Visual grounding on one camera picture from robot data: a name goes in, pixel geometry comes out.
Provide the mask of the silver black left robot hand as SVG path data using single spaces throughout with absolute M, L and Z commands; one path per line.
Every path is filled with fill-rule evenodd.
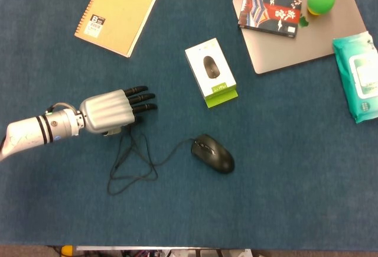
M 109 134 L 135 123 L 138 114 L 156 110 L 157 105 L 149 102 L 154 98 L 147 86 L 118 89 L 85 99 L 79 114 L 88 132 Z

